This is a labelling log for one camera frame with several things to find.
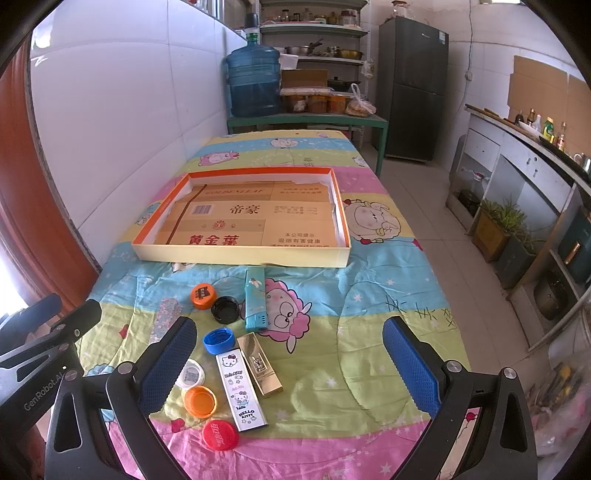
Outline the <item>plain orange bottle cap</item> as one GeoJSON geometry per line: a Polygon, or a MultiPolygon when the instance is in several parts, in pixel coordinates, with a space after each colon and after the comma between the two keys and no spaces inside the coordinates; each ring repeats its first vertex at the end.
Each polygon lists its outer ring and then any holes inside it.
{"type": "Polygon", "coordinates": [[[198,419],[207,419],[217,410],[217,399],[209,388],[196,385],[184,393],[183,404],[186,411],[198,419]]]}

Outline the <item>white QR code cap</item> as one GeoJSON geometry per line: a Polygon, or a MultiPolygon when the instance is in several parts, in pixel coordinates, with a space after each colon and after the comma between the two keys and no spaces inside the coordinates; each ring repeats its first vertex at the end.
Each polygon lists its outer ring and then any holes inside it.
{"type": "Polygon", "coordinates": [[[181,390],[190,390],[195,386],[204,385],[205,372],[201,365],[192,359],[188,359],[179,373],[175,385],[181,390]]]}

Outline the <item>orange cap with label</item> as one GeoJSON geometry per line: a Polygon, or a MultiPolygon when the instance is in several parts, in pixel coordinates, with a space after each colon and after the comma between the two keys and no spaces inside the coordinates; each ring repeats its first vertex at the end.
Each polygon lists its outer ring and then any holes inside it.
{"type": "Polygon", "coordinates": [[[189,299],[198,310],[208,310],[216,301],[217,293],[211,284],[200,283],[192,288],[189,299]]]}

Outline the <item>red cola bottle cap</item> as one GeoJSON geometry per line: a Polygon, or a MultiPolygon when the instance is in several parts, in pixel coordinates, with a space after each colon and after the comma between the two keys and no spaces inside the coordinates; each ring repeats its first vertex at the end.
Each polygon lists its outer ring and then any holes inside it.
{"type": "Polygon", "coordinates": [[[201,432],[205,445],[214,451],[228,451],[238,446],[239,434],[235,425],[224,420],[211,420],[201,432]]]}

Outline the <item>blue bottle cap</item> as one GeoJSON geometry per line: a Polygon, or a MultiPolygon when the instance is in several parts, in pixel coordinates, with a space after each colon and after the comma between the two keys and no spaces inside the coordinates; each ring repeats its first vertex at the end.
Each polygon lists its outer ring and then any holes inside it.
{"type": "Polygon", "coordinates": [[[202,338],[202,344],[209,354],[216,356],[235,347],[235,335],[229,328],[214,329],[202,338]]]}

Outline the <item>black bottle cap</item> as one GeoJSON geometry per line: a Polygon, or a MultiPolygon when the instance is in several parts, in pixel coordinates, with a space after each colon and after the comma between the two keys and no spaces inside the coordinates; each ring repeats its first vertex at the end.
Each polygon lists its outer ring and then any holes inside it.
{"type": "Polygon", "coordinates": [[[238,301],[231,296],[218,297],[211,305],[211,314],[219,324],[231,324],[239,318],[238,301]]]}

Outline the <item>white Hello Kitty lighter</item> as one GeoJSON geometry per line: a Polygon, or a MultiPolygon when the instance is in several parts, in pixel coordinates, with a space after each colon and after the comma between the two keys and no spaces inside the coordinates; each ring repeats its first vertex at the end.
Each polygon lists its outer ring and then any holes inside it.
{"type": "Polygon", "coordinates": [[[242,352],[233,349],[216,355],[215,360],[238,432],[266,427],[266,416],[260,407],[242,352]]]}

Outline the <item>teal lighter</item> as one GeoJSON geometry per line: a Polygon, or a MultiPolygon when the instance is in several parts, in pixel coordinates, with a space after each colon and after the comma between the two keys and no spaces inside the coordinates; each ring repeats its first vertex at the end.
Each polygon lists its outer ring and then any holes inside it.
{"type": "Polygon", "coordinates": [[[245,273],[245,330],[259,332],[267,327],[266,275],[262,266],[252,266],[245,273]]]}

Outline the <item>gold lighter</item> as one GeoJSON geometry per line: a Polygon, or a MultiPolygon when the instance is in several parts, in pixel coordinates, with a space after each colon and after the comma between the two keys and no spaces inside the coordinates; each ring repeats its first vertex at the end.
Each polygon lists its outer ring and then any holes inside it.
{"type": "Polygon", "coordinates": [[[280,383],[256,334],[252,332],[238,337],[238,347],[260,394],[268,397],[280,393],[283,390],[283,384],[280,383]]]}

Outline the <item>clear patterned lighter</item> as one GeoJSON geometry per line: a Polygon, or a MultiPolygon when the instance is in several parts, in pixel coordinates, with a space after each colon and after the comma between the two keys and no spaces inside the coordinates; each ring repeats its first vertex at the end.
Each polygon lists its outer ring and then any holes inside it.
{"type": "Polygon", "coordinates": [[[149,343],[156,343],[162,339],[168,329],[181,315],[182,307],[174,298],[164,298],[156,312],[152,329],[149,336],[149,343]]]}

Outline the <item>brown wooden door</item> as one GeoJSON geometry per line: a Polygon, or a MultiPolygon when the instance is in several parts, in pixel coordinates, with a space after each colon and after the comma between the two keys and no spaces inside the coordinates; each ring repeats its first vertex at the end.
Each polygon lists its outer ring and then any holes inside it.
{"type": "Polygon", "coordinates": [[[28,304],[56,294],[63,317],[82,304],[98,278],[50,188],[34,125],[30,42],[1,75],[1,259],[28,304]]]}

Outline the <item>colourful cartoon quilt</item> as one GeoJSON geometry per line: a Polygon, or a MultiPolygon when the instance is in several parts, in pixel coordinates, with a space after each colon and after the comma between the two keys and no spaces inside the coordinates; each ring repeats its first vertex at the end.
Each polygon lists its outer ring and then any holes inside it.
{"type": "Polygon", "coordinates": [[[362,155],[338,132],[283,130],[213,138],[158,192],[112,250],[90,298],[100,323],[77,344],[84,371],[109,373],[149,344],[160,302],[176,299],[199,337],[218,328],[190,290],[211,283],[243,303],[245,266],[142,262],[131,241],[185,172],[242,167],[331,167],[352,235],[342,269],[266,268],[270,315],[279,327],[259,343],[283,384],[260,398],[269,425],[216,452],[202,440],[205,421],[184,409],[173,387],[151,420],[191,479],[390,479],[429,417],[412,401],[383,345],[385,321],[400,315],[444,359],[469,367],[460,330],[436,275],[399,208],[362,155]],[[354,207],[394,216],[394,228],[366,236],[354,207]]]}

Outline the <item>potted green plant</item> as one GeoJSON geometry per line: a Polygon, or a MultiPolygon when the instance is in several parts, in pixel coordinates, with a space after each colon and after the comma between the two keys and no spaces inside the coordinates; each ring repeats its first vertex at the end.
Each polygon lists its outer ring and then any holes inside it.
{"type": "Polygon", "coordinates": [[[527,215],[511,199],[504,203],[483,200],[473,234],[473,243],[487,263],[501,258],[511,239],[530,255],[536,254],[536,243],[527,227],[527,215]]]}

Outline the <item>orange-rimmed cardboard tray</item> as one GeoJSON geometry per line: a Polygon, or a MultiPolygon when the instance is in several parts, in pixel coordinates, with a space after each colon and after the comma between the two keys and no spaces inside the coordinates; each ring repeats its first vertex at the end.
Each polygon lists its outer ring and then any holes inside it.
{"type": "Polygon", "coordinates": [[[329,167],[256,167],[190,172],[162,200],[132,241],[137,256],[145,261],[221,265],[280,265],[287,267],[344,268],[349,261],[349,236],[342,196],[334,170],[329,167]],[[245,182],[321,183],[335,204],[335,247],[159,245],[155,237],[175,201],[197,185],[245,182]]]}

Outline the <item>green metal table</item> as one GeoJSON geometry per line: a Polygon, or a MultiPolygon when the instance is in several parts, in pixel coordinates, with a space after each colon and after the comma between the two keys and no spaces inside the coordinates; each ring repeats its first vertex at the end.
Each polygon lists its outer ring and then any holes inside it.
{"type": "Polygon", "coordinates": [[[315,114],[315,113],[279,113],[266,116],[256,117],[229,117],[226,120],[226,128],[228,133],[232,134],[235,128],[238,127],[259,127],[262,125],[294,125],[294,124],[310,124],[310,125],[339,125],[346,126],[349,129],[353,127],[370,127],[377,129],[379,135],[379,147],[377,164],[374,169],[375,174],[381,177],[382,168],[385,159],[386,146],[389,135],[389,122],[382,117],[373,114],[369,117],[356,117],[347,114],[315,114]]]}

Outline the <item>white kitchen counter cabinet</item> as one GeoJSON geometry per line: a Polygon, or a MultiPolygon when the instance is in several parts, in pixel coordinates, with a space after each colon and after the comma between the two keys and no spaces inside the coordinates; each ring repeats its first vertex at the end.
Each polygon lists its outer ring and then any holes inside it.
{"type": "Polygon", "coordinates": [[[531,349],[550,342],[590,297],[590,186],[502,119],[471,108],[446,204],[473,241],[483,200],[511,199],[537,241],[511,239],[491,262],[531,349]]]}

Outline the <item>blue water jug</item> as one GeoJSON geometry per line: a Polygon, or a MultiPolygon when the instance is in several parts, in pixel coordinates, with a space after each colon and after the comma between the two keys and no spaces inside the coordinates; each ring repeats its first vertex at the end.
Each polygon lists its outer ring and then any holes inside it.
{"type": "Polygon", "coordinates": [[[245,15],[245,47],[225,59],[230,111],[250,118],[280,113],[280,52],[259,43],[259,16],[245,15]]]}

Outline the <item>cardboard box on shelf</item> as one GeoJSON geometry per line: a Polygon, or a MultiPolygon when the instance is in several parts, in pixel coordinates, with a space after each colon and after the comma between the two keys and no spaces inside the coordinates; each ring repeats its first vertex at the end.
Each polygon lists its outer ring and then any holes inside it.
{"type": "Polygon", "coordinates": [[[281,71],[283,88],[325,88],[329,72],[325,69],[296,69],[281,71]]]}

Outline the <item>green dish soap bottle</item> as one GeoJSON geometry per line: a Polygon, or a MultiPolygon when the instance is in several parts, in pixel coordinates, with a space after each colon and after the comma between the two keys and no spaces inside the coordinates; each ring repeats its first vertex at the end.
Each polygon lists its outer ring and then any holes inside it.
{"type": "Polygon", "coordinates": [[[542,130],[542,136],[545,140],[553,143],[555,140],[555,126],[554,120],[551,117],[547,117],[542,130]]]}

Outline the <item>plastic bag of food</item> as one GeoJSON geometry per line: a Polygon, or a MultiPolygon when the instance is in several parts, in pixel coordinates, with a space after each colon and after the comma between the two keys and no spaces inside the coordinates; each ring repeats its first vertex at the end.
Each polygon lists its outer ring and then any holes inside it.
{"type": "Polygon", "coordinates": [[[377,108],[372,103],[363,99],[358,84],[353,83],[351,85],[351,92],[353,97],[346,105],[346,114],[366,118],[377,112],[377,108]]]}

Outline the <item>metal storage shelf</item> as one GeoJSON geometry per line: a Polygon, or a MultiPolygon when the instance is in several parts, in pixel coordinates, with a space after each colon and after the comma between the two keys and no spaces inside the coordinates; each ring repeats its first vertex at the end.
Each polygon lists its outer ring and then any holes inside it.
{"type": "Polygon", "coordinates": [[[370,66],[368,1],[256,1],[262,43],[298,57],[300,68],[325,69],[329,79],[367,88],[370,66]]]}

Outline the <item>black refrigerator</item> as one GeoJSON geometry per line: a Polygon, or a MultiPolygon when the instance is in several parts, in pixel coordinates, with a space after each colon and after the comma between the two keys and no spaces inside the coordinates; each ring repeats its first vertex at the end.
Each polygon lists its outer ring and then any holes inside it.
{"type": "Polygon", "coordinates": [[[385,155],[433,159],[443,119],[449,35],[418,21],[394,17],[380,26],[377,114],[389,122],[385,155]]]}

